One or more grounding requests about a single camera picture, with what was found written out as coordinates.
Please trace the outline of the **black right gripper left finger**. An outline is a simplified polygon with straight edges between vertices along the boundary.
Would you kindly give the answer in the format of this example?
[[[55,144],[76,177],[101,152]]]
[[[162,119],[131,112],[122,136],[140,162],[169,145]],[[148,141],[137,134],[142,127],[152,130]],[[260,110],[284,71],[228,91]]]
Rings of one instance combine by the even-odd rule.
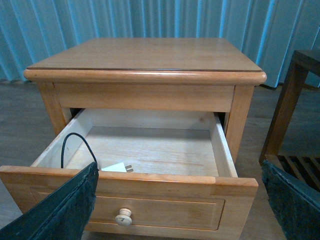
[[[35,207],[0,230],[2,240],[80,240],[96,201],[92,162]]]

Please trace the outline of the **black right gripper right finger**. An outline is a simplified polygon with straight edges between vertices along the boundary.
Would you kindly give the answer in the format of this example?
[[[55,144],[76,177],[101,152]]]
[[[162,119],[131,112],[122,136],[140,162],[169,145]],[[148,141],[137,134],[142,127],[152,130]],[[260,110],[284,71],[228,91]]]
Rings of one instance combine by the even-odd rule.
[[[320,193],[268,160],[262,181],[269,205],[288,240],[320,238]]]

